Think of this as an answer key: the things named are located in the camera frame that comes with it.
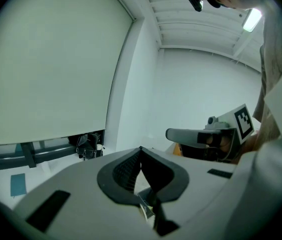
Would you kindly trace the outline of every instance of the fluorescent light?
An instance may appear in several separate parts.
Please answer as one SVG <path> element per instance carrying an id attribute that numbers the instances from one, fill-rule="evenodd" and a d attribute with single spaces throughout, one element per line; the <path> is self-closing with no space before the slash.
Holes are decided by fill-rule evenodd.
<path id="1" fill-rule="evenodd" d="M 261 17 L 262 17 L 262 13 L 258 9 L 250 10 L 245 21 L 243 22 L 243 29 L 248 32 L 252 32 L 257 26 Z"/>

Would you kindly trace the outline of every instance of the ceiling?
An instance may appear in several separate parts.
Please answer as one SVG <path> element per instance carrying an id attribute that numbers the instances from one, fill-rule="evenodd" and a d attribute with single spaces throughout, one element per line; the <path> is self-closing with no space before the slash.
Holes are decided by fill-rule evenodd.
<path id="1" fill-rule="evenodd" d="M 207 51 L 261 71 L 263 21 L 252 33 L 245 31 L 242 24 L 248 11 L 216 9 L 204 1 L 203 10 L 197 12 L 188 0 L 148 0 L 146 6 L 158 26 L 161 48 Z"/>

